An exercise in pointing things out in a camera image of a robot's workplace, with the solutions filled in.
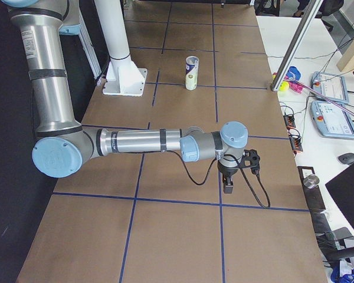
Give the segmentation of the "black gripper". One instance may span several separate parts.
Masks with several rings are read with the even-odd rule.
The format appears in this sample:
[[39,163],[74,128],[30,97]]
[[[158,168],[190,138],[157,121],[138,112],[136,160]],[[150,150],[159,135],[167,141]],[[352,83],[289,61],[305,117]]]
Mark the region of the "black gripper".
[[233,156],[232,154],[225,154],[223,158],[219,159],[217,167],[222,174],[223,192],[231,194],[233,192],[234,184],[232,175],[236,174],[241,163],[241,156]]

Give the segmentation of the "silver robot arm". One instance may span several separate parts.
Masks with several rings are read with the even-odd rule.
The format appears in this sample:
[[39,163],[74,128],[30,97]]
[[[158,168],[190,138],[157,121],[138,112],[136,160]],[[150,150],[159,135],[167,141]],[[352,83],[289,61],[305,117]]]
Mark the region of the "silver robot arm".
[[232,176],[251,166],[248,131],[237,121],[220,131],[197,127],[159,130],[85,129],[71,103],[60,35],[80,32],[78,1],[7,1],[11,22],[22,36],[29,79],[40,117],[32,160],[51,177],[77,172],[90,159],[110,153],[171,152],[182,163],[210,159],[218,165],[224,192],[231,193]]

